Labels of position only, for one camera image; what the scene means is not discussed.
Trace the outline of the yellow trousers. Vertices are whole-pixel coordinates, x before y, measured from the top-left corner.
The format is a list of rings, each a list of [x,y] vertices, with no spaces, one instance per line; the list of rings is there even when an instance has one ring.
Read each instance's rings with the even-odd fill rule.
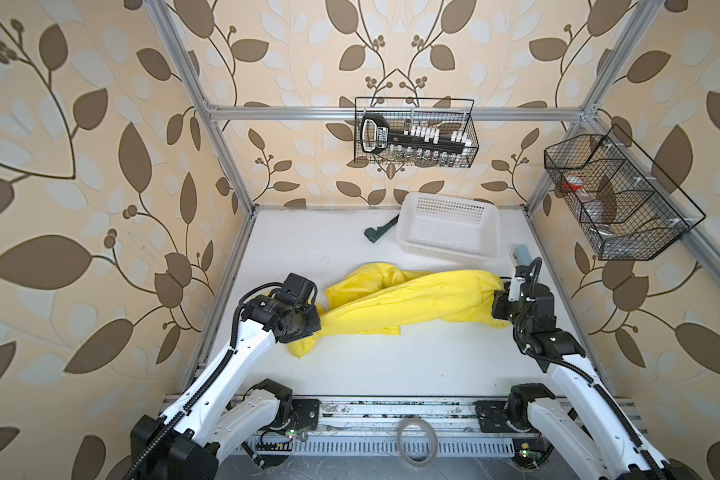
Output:
[[[321,329],[287,349],[296,358],[317,342],[337,335],[399,335],[401,328],[435,320],[509,326],[492,315],[504,286],[483,270],[407,271],[388,263],[366,264],[325,291],[328,307],[318,308]]]

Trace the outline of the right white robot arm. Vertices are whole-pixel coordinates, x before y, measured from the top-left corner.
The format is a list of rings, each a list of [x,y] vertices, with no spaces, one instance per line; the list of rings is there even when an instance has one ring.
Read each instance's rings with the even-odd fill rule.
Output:
[[[543,262],[519,265],[495,296],[492,314],[512,327],[521,354],[563,393],[575,418],[541,383],[516,385],[505,407],[516,431],[535,429],[581,479],[671,479],[670,462],[609,393],[584,348],[557,325],[555,298],[540,283]]]

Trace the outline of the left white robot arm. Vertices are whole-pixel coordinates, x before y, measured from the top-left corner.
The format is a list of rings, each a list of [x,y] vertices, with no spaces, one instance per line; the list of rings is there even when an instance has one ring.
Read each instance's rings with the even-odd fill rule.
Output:
[[[228,344],[200,376],[157,418],[143,416],[130,434],[127,479],[212,479],[235,450],[265,466],[248,440],[258,432],[291,436],[299,415],[290,388],[271,379],[233,399],[255,364],[277,343],[317,333],[316,284],[291,273],[268,282],[234,304]]]

